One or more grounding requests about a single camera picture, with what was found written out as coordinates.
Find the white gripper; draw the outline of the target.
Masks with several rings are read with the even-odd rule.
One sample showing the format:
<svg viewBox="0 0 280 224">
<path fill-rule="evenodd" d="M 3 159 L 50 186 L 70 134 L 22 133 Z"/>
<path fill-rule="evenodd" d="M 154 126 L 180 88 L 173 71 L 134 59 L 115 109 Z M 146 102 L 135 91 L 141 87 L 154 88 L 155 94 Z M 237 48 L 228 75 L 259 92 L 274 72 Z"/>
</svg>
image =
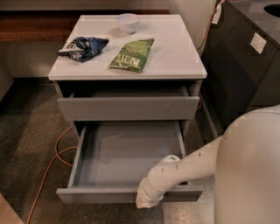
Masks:
<svg viewBox="0 0 280 224">
<path fill-rule="evenodd" d="M 137 208 L 152 208 L 156 206 L 164 195 L 161 192 L 153 190 L 147 178 L 144 178 L 138 187 L 136 194 L 136 207 Z"/>
</svg>

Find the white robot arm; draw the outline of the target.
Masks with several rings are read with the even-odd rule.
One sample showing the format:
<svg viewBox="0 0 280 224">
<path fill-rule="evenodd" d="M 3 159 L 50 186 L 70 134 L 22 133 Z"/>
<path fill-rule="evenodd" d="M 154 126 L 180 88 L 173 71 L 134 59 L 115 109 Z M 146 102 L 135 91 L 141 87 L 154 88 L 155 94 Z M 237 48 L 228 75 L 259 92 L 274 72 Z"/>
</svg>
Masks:
<svg viewBox="0 0 280 224">
<path fill-rule="evenodd" d="M 178 184 L 215 176 L 215 224 L 280 224 L 280 106 L 234 120 L 224 134 L 180 159 L 164 157 L 141 181 L 138 208 Z"/>
</svg>

